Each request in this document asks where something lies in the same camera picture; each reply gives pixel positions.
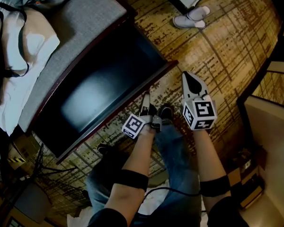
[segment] gray slipper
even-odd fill
[[[181,15],[173,18],[174,25],[177,28],[205,28],[205,22],[201,21],[192,21],[188,17]]]
[[[191,10],[186,16],[193,21],[201,21],[210,14],[210,9],[207,6],[197,7]]]

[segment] forearm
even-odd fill
[[[195,146],[198,158],[198,169],[201,182],[207,182],[219,179],[226,175],[213,143],[205,130],[194,131]],[[203,197],[206,211],[210,209],[221,199],[230,196],[230,192],[217,197]]]
[[[122,169],[148,176],[153,138],[154,133],[140,135],[133,152]],[[127,224],[130,225],[143,201],[144,194],[143,189],[114,184],[105,207],[120,212],[126,218]]]

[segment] jeans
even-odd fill
[[[181,133],[173,124],[165,121],[162,132],[155,137],[155,142],[169,173],[170,187],[181,192],[197,194],[200,186],[196,160],[190,157]],[[109,152],[89,174],[87,190],[94,213],[104,208],[114,184],[114,176],[123,167],[127,158],[128,155],[124,152]],[[151,215],[137,213],[132,225],[175,223],[180,226],[199,227],[200,220],[201,196],[188,197],[169,191],[163,203]]]

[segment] black sleeve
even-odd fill
[[[127,227],[125,217],[116,210],[102,209],[89,221],[89,227],[118,226]]]
[[[223,198],[208,214],[208,227],[249,227],[241,217],[237,206],[232,201],[232,197]]]

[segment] bag handle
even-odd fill
[[[19,13],[22,14],[22,16],[24,18],[24,24],[23,24],[23,26],[22,26],[22,28],[20,29],[20,32],[19,32],[18,48],[19,48],[19,52],[20,52],[21,57],[25,61],[25,59],[24,59],[24,49],[23,49],[23,28],[24,28],[25,23],[27,22],[27,14],[23,10],[14,8],[14,7],[12,7],[10,5],[7,5],[7,4],[5,4],[3,2],[0,2],[0,8],[5,9],[5,10],[7,10],[9,12],[19,12]],[[0,20],[1,20],[0,38],[2,38],[3,19],[4,19],[4,15],[0,11]],[[5,70],[4,77],[6,77],[6,78],[18,78],[18,77],[25,76],[28,73],[28,70],[29,70],[29,65],[28,65],[27,62],[26,62],[26,64],[27,64],[27,70],[24,73],[24,75],[21,76],[21,75],[15,73],[15,72],[13,72],[13,70]]]

